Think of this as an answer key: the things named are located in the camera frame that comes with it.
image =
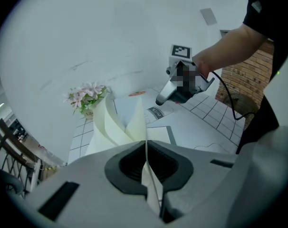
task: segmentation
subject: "brick wall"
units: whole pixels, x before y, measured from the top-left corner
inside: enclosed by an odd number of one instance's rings
[[[248,96],[258,108],[263,98],[263,90],[268,85],[272,73],[273,55],[268,52],[258,50],[244,62],[223,68],[221,74],[231,94],[240,93]],[[216,99],[223,102],[226,96],[225,88],[220,82]],[[252,117],[247,119],[246,127],[251,119]]]

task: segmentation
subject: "flower bouquet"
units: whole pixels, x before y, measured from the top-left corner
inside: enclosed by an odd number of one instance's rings
[[[70,92],[64,94],[64,102],[71,104],[74,111],[80,111],[85,118],[92,119],[92,109],[106,96],[107,92],[109,88],[104,85],[98,85],[95,82],[83,84],[82,87],[70,89]]]

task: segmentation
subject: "vase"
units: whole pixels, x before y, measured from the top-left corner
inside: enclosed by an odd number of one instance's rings
[[[90,109],[84,110],[83,115],[86,119],[93,119],[93,112]]]

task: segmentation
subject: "black cable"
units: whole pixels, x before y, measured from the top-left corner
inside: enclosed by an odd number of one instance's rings
[[[226,84],[224,83],[224,81],[222,80],[222,78],[220,78],[220,76],[219,76],[218,74],[216,74],[214,71],[212,71],[212,73],[215,74],[215,76],[221,81],[221,83],[223,84],[226,92],[228,93],[228,96],[229,96],[229,99],[230,99],[230,104],[231,104],[231,109],[232,109],[232,111],[233,111],[233,116],[234,116],[234,119],[235,119],[236,121],[240,120],[241,118],[245,117],[245,116],[248,115],[248,114],[253,114],[253,115],[255,115],[254,112],[248,112],[248,113],[245,113],[243,116],[236,118],[235,110],[234,110],[234,104],[233,104],[233,99],[231,98],[229,89],[227,88]]]

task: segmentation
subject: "black t-shirt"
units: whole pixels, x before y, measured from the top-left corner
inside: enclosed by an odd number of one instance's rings
[[[288,56],[288,0],[249,0],[243,23],[274,41],[272,79]],[[256,142],[277,127],[274,112],[263,97],[260,109],[242,135],[237,153],[244,144]]]

